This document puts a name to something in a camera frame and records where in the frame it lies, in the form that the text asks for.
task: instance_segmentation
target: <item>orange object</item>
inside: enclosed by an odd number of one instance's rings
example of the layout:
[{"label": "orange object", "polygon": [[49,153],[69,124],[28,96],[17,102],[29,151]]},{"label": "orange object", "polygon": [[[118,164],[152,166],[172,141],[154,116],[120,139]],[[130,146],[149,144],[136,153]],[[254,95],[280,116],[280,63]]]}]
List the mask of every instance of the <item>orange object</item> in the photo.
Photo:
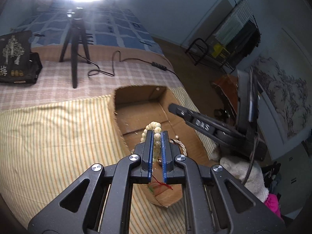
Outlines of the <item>orange object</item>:
[{"label": "orange object", "polygon": [[238,105],[238,97],[237,97],[237,88],[238,88],[238,78],[232,75],[223,75],[221,78],[217,79],[212,83],[213,87],[218,87],[221,89],[222,93],[229,100],[233,110],[237,114],[237,105]]}]

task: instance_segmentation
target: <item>tripod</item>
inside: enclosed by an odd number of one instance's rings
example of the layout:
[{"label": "tripod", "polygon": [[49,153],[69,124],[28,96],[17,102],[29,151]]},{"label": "tripod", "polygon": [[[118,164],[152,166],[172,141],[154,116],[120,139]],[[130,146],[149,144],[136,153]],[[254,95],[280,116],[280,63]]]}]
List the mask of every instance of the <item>tripod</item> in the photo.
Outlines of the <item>tripod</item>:
[{"label": "tripod", "polygon": [[60,55],[59,62],[64,61],[64,55],[67,49],[67,45],[69,43],[69,40],[71,39],[71,79],[73,83],[73,88],[77,88],[77,62],[78,62],[78,45],[79,45],[79,39],[81,38],[83,48],[85,50],[85,56],[88,60],[90,60],[90,54],[88,49],[88,41],[87,41],[87,35],[85,32],[85,23],[82,19],[82,8],[77,7],[76,12],[69,11],[67,13],[67,16],[69,18],[72,17],[71,20],[71,26],[67,32],[65,42],[62,48],[62,52]]}]

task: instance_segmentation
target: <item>metal screw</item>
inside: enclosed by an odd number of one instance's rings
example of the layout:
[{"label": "metal screw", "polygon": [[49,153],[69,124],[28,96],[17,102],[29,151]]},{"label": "metal screw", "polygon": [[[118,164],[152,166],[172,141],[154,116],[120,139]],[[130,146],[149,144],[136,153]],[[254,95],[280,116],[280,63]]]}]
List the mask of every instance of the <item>metal screw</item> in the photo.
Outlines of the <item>metal screw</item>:
[{"label": "metal screw", "polygon": [[213,166],[213,170],[215,172],[221,172],[223,170],[223,167],[221,165],[219,165],[219,164],[216,164],[216,165]]},{"label": "metal screw", "polygon": [[92,165],[91,169],[95,172],[99,171],[102,169],[102,166],[99,163],[96,163],[94,165]]},{"label": "metal screw", "polygon": [[137,161],[138,158],[139,158],[139,156],[138,156],[137,154],[132,154],[131,156],[129,156],[129,159],[130,159],[131,161]]},{"label": "metal screw", "polygon": [[178,161],[184,161],[184,160],[186,159],[186,156],[185,156],[185,155],[177,155],[177,156],[176,156],[176,159],[177,159]]}]

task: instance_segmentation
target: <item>tripod leg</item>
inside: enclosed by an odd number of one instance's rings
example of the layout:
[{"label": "tripod leg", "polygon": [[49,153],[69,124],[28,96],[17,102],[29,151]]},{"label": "tripod leg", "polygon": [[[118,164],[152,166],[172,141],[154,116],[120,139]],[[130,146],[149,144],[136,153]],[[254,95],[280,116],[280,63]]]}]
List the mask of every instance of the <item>tripod leg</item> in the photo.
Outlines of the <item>tripod leg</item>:
[{"label": "tripod leg", "polygon": [[88,60],[90,60],[90,54],[89,54],[89,49],[88,49],[88,40],[87,40],[87,34],[85,32],[85,26],[81,25],[80,28],[80,33],[81,33],[81,41],[83,44],[83,49],[85,50],[85,56]]},{"label": "tripod leg", "polygon": [[78,44],[79,44],[79,30],[73,28],[73,37],[71,42],[71,79],[73,82],[73,88],[77,88],[77,62],[78,62]]},{"label": "tripod leg", "polygon": [[60,54],[60,60],[59,62],[63,62],[64,61],[64,55],[65,55],[65,52],[66,52],[66,48],[68,46],[68,42],[71,38],[71,34],[72,34],[72,29],[71,27],[68,29],[68,32],[67,32],[67,35],[66,35],[66,38],[65,38],[65,41],[64,41],[64,45],[63,45],[63,48],[62,48],[62,52]]}]

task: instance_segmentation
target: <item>chinese character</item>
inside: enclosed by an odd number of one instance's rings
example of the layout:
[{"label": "chinese character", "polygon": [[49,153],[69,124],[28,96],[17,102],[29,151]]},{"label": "chinese character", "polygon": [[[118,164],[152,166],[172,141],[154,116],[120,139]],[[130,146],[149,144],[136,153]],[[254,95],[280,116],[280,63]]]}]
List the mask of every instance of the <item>chinese character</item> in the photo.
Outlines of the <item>chinese character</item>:
[{"label": "chinese character", "polygon": [[6,76],[7,75],[7,67],[0,66],[0,75]]}]

